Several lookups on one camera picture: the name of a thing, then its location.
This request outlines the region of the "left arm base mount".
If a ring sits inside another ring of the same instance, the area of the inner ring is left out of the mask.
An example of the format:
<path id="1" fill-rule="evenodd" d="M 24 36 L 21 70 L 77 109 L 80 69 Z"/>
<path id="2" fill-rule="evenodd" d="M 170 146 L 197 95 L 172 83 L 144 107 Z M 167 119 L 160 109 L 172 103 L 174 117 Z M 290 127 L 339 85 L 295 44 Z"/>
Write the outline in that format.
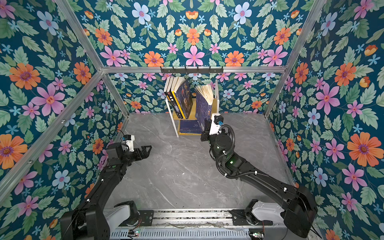
<path id="1" fill-rule="evenodd" d="M 120 227 L 147 227 L 151 226 L 154 220 L 153 210 L 139 210 L 134 212 L 127 220 L 120 224 Z"/>

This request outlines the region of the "purple portrait book top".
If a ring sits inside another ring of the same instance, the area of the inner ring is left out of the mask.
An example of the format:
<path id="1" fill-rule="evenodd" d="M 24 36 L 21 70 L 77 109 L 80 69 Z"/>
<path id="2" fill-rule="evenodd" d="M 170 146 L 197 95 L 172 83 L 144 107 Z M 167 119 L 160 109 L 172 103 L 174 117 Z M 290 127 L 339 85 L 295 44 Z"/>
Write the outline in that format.
<path id="1" fill-rule="evenodd" d="M 184 77 L 179 77 L 178 85 L 179 88 L 177 89 L 176 95 L 182 105 L 182 109 L 186 117 L 185 119 L 188 119 L 193 106 L 190 84 Z"/>

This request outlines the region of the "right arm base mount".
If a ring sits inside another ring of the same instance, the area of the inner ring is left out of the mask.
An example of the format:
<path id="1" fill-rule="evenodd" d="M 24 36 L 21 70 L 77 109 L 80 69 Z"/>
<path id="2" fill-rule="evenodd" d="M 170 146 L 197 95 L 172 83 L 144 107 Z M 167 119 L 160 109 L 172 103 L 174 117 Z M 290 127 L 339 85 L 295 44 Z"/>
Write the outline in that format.
<path id="1" fill-rule="evenodd" d="M 230 210 L 234 226 L 272 226 L 273 221 L 261 221 L 251 212 L 245 210 Z"/>

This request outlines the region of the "purple book underneath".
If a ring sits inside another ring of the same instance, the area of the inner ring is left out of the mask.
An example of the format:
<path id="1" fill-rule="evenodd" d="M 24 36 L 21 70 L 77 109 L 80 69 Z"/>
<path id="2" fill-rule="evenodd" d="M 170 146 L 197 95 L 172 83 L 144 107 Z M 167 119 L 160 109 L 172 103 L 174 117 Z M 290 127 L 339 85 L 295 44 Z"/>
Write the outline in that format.
<path id="1" fill-rule="evenodd" d="M 205 121 L 211 119 L 213 102 L 214 93 L 210 85 L 196 86 L 195 118 L 202 130 L 205 129 Z"/>

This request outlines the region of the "black wolf cover book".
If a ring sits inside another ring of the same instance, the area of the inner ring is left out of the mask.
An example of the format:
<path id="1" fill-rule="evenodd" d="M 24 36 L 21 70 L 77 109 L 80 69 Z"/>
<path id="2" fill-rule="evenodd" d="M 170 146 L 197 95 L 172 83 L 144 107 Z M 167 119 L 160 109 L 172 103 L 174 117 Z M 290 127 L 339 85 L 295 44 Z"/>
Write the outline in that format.
<path id="1" fill-rule="evenodd" d="M 175 110 L 175 113 L 177 115 L 177 117 L 179 119 L 182 119 L 182 114 L 181 114 L 181 111 L 179 109 L 179 106 L 177 104 L 177 101 L 175 99 L 175 96 L 174 94 L 172 93 L 172 84 L 173 84 L 173 81 L 174 81 L 174 77 L 169 77 L 169 79 L 167 80 L 168 81 L 168 86 L 166 88 L 166 93 L 168 95 L 168 100 L 170 101 L 170 103 L 172 104 L 174 110 Z"/>

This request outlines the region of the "navy book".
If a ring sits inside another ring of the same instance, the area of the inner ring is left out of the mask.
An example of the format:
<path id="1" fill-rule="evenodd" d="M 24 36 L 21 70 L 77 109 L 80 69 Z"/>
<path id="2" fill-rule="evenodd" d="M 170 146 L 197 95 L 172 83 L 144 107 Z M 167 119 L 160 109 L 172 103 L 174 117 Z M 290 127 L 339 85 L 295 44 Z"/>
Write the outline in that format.
<path id="1" fill-rule="evenodd" d="M 201 135 L 203 132 L 197 120 L 180 120 L 178 131 L 180 135 Z"/>

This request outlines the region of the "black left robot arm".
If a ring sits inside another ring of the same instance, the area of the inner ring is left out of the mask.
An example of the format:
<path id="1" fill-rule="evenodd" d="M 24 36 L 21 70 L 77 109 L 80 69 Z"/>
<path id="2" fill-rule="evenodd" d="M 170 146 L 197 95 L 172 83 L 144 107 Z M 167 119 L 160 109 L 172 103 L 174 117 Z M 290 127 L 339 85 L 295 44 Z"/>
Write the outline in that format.
<path id="1" fill-rule="evenodd" d="M 125 143 L 107 147 L 108 162 L 99 181 L 75 210 L 65 213 L 60 219 L 63 240 L 108 240 L 111 232 L 124 221 L 137 221 L 140 214 L 133 201 L 117 204 L 108 214 L 104 214 L 104 208 L 127 168 L 133 162 L 148 158 L 151 150 L 151 145 L 133 148 Z"/>

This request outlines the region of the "yellow cartoon book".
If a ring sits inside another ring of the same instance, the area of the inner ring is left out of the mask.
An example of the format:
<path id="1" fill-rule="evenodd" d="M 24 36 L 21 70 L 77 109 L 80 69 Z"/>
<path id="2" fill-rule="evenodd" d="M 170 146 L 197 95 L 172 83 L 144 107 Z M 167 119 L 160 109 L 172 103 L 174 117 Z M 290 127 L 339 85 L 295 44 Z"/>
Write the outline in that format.
<path id="1" fill-rule="evenodd" d="M 174 98 L 174 100 L 178 106 L 178 109 L 179 109 L 179 113 L 180 113 L 179 119 L 185 119 L 186 117 L 184 115 L 182 105 L 181 105 L 181 103 L 180 103 L 180 101 L 176 95 L 177 89 L 179 88 L 178 82 L 179 82 L 179 77 L 174 77 L 173 82 L 172 82 L 172 86 L 171 86 L 171 93 L 173 94 L 173 98 Z"/>

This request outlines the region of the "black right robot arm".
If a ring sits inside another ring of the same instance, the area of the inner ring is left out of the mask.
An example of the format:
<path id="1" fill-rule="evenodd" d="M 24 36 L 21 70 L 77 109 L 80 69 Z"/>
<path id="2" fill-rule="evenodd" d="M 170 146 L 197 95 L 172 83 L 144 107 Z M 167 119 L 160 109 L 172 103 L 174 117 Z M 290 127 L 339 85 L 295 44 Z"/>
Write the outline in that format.
<path id="1" fill-rule="evenodd" d="M 283 223 L 293 234 L 307 238 L 318 213 L 314 195 L 306 187 L 296 188 L 271 177 L 237 154 L 235 132 L 223 120 L 220 114 L 205 120 L 201 134 L 201 141 L 210 145 L 217 170 L 225 178 L 245 182 L 274 200 L 274 204 L 251 201 L 245 210 L 247 221 L 252 225 L 263 221 Z"/>

